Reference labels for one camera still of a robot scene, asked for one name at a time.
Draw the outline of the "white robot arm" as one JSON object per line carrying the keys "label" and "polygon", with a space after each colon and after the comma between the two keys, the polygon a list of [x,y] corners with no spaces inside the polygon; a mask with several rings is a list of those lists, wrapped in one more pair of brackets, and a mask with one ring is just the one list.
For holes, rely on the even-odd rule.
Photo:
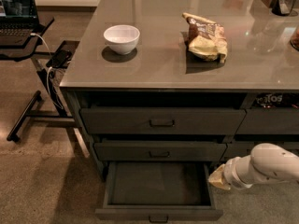
{"label": "white robot arm", "polygon": [[299,157],[270,143],[261,143],[245,157],[218,167],[208,182],[219,189],[249,189],[257,184],[299,181]]}

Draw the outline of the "white beige gripper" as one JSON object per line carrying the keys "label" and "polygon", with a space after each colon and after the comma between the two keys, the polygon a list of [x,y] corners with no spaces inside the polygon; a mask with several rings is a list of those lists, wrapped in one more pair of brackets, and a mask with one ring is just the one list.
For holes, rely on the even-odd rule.
{"label": "white beige gripper", "polygon": [[243,158],[235,157],[228,160],[225,165],[219,166],[209,176],[208,182],[218,189],[249,189],[251,184],[242,181],[237,171],[249,166],[248,158],[248,156]]}

